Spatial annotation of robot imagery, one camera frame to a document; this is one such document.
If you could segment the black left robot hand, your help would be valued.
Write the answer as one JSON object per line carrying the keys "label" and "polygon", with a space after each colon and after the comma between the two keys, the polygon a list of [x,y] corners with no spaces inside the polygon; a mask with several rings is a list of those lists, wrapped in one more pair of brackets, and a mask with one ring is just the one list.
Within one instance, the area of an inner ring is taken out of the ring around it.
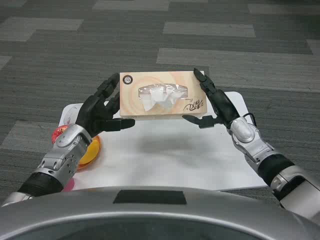
{"label": "black left robot hand", "polygon": [[89,96],[79,110],[75,123],[83,127],[92,138],[102,132],[116,132],[135,125],[135,120],[132,118],[114,118],[120,110],[119,92],[105,104],[119,81],[119,73],[114,73],[104,80],[94,95]]}

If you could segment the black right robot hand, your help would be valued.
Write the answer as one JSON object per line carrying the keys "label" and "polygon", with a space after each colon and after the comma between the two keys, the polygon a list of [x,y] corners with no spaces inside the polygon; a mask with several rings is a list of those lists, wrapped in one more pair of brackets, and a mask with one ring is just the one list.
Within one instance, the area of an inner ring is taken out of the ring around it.
{"label": "black right robot hand", "polygon": [[240,115],[232,103],[227,97],[224,91],[215,87],[213,81],[205,74],[201,73],[197,68],[193,69],[193,74],[199,81],[201,89],[205,92],[216,118],[212,115],[203,116],[197,118],[192,115],[183,115],[182,118],[188,122],[198,125],[200,129],[212,128],[216,124],[224,125],[227,129],[230,129],[232,121],[239,118]]}

